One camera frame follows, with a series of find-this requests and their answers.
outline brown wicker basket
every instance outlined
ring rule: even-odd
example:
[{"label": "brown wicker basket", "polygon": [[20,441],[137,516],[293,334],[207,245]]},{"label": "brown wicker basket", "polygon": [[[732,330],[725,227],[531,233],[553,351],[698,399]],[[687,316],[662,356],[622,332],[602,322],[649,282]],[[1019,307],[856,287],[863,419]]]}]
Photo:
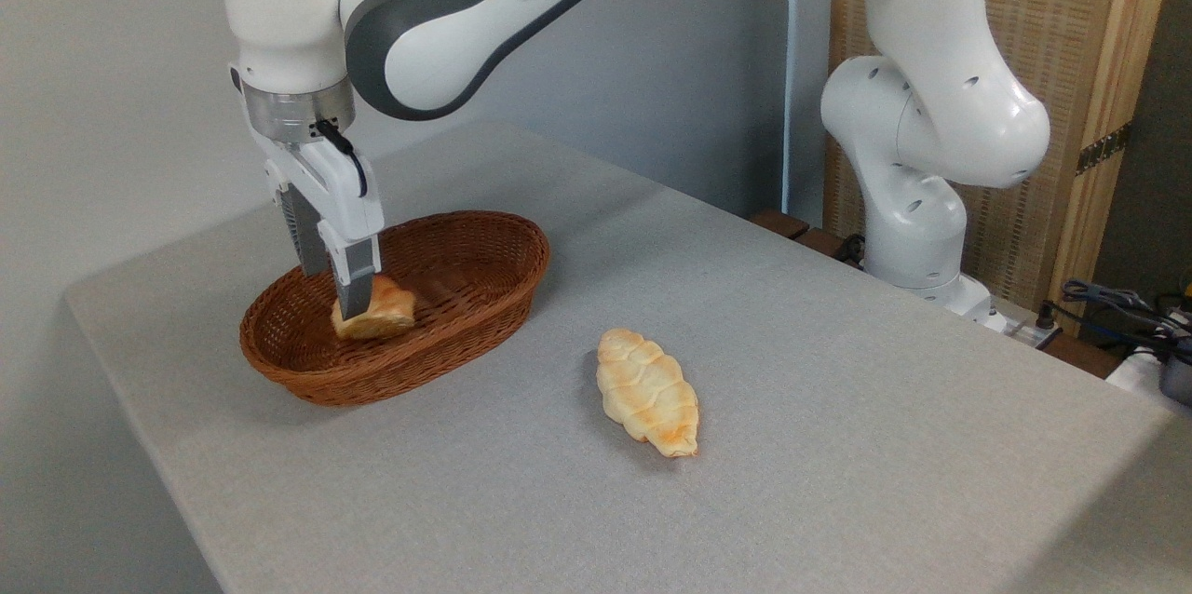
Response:
[{"label": "brown wicker basket", "polygon": [[533,222],[505,212],[422,217],[379,236],[383,272],[417,297],[398,338],[341,341],[331,328],[329,271],[300,268],[249,307],[240,345],[249,364],[319,406],[361,406],[410,391],[489,352],[519,330],[551,249]]}]

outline metal hinge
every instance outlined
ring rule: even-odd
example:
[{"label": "metal hinge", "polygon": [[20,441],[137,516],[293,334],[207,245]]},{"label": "metal hinge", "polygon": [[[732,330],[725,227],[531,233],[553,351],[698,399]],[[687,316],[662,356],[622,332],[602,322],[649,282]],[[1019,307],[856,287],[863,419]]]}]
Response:
[{"label": "metal hinge", "polygon": [[1106,161],[1107,157],[1115,156],[1115,154],[1125,149],[1126,144],[1130,143],[1130,131],[1132,129],[1134,122],[1126,122],[1120,129],[1081,149],[1076,174],[1085,174],[1101,161]]}]

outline white wall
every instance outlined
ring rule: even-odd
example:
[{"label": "white wall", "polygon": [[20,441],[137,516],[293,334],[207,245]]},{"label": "white wall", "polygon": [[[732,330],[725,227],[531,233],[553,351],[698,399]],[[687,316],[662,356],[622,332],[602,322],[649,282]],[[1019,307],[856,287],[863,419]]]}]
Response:
[{"label": "white wall", "polygon": [[[776,205],[784,12],[588,0],[459,115],[361,107],[349,136],[379,155],[501,118],[734,212]],[[62,293],[266,202],[222,1],[0,0],[0,592],[216,592]]]}]

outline woven panel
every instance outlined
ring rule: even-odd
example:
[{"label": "woven panel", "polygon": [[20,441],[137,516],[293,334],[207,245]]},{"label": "woven panel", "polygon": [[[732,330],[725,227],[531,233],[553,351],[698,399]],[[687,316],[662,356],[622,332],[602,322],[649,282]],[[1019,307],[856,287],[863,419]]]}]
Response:
[{"label": "woven panel", "polygon": [[[864,0],[833,0],[832,66],[876,54]],[[1048,107],[1051,146],[1039,169],[1012,190],[958,186],[968,206],[964,271],[989,290],[1031,308],[1051,277],[1063,205],[1075,174],[1089,85],[1105,35],[1109,0],[987,0],[999,49],[1016,75]],[[861,192],[848,157],[830,144],[825,227],[862,233]]]}]

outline gray wall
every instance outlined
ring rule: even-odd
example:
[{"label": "gray wall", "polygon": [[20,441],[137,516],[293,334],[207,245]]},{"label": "gray wall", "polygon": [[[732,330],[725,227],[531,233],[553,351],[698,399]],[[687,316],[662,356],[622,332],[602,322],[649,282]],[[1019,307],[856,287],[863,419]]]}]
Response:
[{"label": "gray wall", "polygon": [[[734,212],[775,205],[784,11],[589,0],[458,116],[366,111],[350,135],[379,155],[501,118]],[[0,592],[213,592],[62,293],[266,202],[222,1],[0,0]]]},{"label": "gray wall", "polygon": [[1146,301],[1192,268],[1192,0],[1163,0],[1097,281]]}]

